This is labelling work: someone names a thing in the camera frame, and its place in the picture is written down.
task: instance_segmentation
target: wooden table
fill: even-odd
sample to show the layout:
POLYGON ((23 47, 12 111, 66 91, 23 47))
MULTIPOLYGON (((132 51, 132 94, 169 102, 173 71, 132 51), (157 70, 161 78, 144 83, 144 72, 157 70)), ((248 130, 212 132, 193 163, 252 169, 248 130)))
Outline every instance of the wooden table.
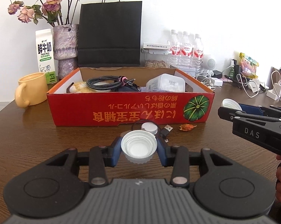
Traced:
MULTIPOLYGON (((281 106, 280 102, 266 97, 265 93, 250 99, 243 90, 224 84, 221 89, 216 89, 207 122, 198 123, 190 132, 180 132, 179 125, 172 125, 174 129, 168 136, 169 145, 183 145, 191 151, 212 148, 274 182, 275 155, 233 135, 232 123, 218 117, 217 109, 225 98, 243 104, 281 106)), ((20 109, 14 101, 11 102, 0 112, 0 223, 9 216, 2 191, 11 178, 69 147, 88 151, 93 146, 110 145, 116 136, 130 128, 130 124, 118 127, 56 127, 47 101, 26 109, 20 109)), ((170 179, 171 171, 172 167, 161 166, 157 154, 143 165, 132 164, 121 155, 116 168, 106 169, 110 179, 170 179)), ((87 180, 87 167, 82 167, 79 177, 87 180)), ((197 178, 198 168, 191 167, 191 180, 197 178)))

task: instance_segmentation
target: mug handle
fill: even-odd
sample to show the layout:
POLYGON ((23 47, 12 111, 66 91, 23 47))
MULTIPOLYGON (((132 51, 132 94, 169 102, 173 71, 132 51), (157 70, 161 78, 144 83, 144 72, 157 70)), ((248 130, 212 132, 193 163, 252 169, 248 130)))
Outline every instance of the mug handle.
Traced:
POLYGON ((22 92, 25 88, 26 88, 26 83, 24 82, 20 84, 15 91, 15 102, 17 106, 20 108, 25 108, 30 103, 28 100, 24 101, 24 99, 22 98, 22 92))

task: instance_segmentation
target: milk carton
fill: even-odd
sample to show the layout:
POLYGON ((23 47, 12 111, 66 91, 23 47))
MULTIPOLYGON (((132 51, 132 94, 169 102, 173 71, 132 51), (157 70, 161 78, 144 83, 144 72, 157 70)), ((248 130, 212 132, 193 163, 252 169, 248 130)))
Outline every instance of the milk carton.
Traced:
POLYGON ((44 72, 47 84, 55 83, 56 72, 53 59, 53 43, 51 29, 37 30, 35 32, 39 72, 44 72))

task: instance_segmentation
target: water bottle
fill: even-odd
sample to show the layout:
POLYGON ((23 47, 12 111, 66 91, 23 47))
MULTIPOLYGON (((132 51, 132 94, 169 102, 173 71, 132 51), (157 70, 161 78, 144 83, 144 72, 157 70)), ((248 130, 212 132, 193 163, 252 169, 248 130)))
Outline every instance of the water bottle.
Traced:
POLYGON ((172 30, 171 31, 171 52, 172 55, 169 57, 169 63, 171 65, 177 65, 179 63, 179 57, 181 52, 181 42, 178 38, 178 31, 172 30))
POLYGON ((199 34, 195 34, 195 43, 193 55, 191 58, 190 67, 195 68, 195 75, 199 74, 201 71, 201 63, 203 62, 204 45, 199 34))
POLYGON ((181 43, 181 56, 179 65, 181 66, 190 66, 190 58, 192 56, 192 44, 189 39, 190 33, 184 31, 183 32, 183 40, 181 43))

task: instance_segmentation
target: vase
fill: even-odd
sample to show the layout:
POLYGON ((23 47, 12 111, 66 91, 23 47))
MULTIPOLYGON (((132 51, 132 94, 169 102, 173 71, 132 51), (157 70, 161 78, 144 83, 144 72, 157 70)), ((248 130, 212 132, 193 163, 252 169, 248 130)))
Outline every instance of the vase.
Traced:
POLYGON ((63 79, 77 68, 78 24, 53 28, 53 56, 58 60, 58 76, 63 79))

